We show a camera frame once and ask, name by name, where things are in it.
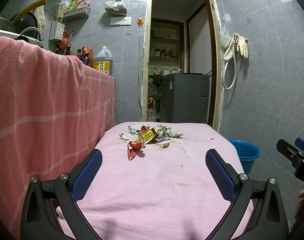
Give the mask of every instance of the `white glove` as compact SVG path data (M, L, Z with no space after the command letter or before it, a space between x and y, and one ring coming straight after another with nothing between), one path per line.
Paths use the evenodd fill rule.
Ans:
M249 57L248 45L245 42L244 37L239 35L239 41L237 43L236 51L241 53L244 58Z
M229 44L228 44L228 49L225 51L223 60L224 61L229 61L233 57L233 52L232 52L232 41L234 41L234 38L238 37L239 34L233 33L232 37L230 38Z

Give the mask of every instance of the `metal screw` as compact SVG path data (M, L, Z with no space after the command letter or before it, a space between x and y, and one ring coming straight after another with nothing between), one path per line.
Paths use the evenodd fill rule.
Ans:
M241 173L240 174L240 178L243 179L243 180L247 180L248 179L248 176L244 173Z
M69 175L68 175L67 173L62 173L62 174L60 175L60 179L67 179L68 176L69 176Z
M32 183L35 183L35 182L37 182L37 180L38 180L37 177L33 177L33 178L31 179L31 182L32 182Z
M270 183L272 183L272 184L275 184L275 183L276 183L276 180L273 179L273 178L270 178L269 181L270 181Z

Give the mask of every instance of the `black pan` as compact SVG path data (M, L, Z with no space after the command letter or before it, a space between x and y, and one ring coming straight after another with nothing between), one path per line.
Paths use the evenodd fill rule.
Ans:
M16 33L20 34L21 31L23 31L24 29L26 29L28 27L38 28L38 24L37 24L37 20L36 20L36 17L34 16L34 14L32 14L31 12L28 12L27 14L23 15L23 17L21 19L19 19L17 23L14 24L14 27L16 29ZM38 37L38 35L35 31L28 31L28 32L24 33L23 35L29 36L29 37L35 38L35 39L37 39L37 37Z

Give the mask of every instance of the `green packet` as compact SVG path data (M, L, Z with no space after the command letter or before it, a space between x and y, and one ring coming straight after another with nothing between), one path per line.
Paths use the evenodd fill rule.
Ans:
M72 0L71 3L69 4L69 10L75 10L77 2L78 0Z

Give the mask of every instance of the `human hand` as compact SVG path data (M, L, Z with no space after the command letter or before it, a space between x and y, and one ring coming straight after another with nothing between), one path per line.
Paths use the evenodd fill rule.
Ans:
M300 191L299 198L304 198L304 189ZM299 202L299 204L298 204L298 206L296 208L296 213L294 215L295 219L297 219L300 216L300 213L301 213L301 210L302 210L303 207L304 207L304 199L302 199Z

